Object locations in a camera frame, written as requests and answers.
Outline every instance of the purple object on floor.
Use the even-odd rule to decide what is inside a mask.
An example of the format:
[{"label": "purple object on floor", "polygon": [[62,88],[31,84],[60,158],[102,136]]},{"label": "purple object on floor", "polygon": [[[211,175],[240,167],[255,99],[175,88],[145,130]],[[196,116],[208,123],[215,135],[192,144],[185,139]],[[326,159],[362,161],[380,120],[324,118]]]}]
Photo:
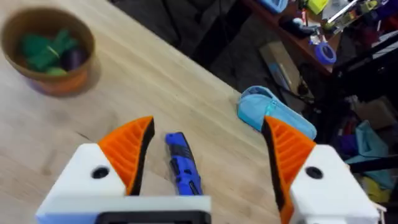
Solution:
[{"label": "purple object on floor", "polygon": [[342,153],[355,156],[358,155],[358,143],[355,134],[347,134],[339,137],[340,150]]}]

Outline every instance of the blue tape roll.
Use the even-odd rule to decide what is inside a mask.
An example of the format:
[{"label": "blue tape roll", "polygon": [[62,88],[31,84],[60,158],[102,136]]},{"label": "blue tape roll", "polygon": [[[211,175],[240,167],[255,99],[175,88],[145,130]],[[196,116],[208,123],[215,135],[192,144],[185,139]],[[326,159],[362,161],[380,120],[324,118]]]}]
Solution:
[{"label": "blue tape roll", "polygon": [[315,47],[315,55],[324,65],[330,65],[336,62],[336,52],[326,42],[321,42]]}]

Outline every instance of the black chair leg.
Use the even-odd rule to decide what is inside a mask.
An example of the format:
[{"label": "black chair leg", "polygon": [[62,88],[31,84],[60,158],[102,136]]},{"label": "black chair leg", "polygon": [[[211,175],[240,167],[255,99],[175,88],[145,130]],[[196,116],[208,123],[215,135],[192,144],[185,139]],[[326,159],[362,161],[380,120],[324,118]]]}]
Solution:
[{"label": "black chair leg", "polygon": [[171,25],[172,25],[172,27],[174,29],[175,35],[177,36],[177,40],[173,41],[172,45],[174,47],[178,47],[178,46],[181,45],[181,42],[182,42],[182,36],[181,36],[180,30],[178,29],[178,26],[175,23],[175,19],[173,17],[173,14],[170,11],[170,7],[169,7],[169,4],[168,4],[167,0],[162,0],[162,4],[163,4],[163,7],[164,7],[168,17],[169,17],[169,20],[170,20],[170,23],[171,23]]}]

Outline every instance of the black screw hole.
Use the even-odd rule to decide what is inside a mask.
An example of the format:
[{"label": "black screw hole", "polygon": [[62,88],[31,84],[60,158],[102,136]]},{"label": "black screw hole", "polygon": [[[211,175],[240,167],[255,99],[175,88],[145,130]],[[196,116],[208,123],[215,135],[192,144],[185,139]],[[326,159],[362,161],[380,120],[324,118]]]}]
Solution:
[{"label": "black screw hole", "polygon": [[323,177],[322,171],[316,167],[307,167],[305,172],[314,179],[322,179]]},{"label": "black screw hole", "polygon": [[94,179],[101,179],[106,177],[109,174],[109,168],[107,167],[97,167],[93,173],[91,173],[91,177]]}]

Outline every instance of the blue pencil case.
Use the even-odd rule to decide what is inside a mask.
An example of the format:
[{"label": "blue pencil case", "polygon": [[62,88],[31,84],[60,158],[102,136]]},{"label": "blue pencil case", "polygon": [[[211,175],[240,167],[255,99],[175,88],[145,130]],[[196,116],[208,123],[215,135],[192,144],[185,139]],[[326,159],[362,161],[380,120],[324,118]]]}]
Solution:
[{"label": "blue pencil case", "polygon": [[252,86],[245,90],[238,102],[238,117],[261,131],[264,116],[277,118],[295,127],[310,139],[315,139],[317,130],[303,116],[284,105],[268,88]]}]

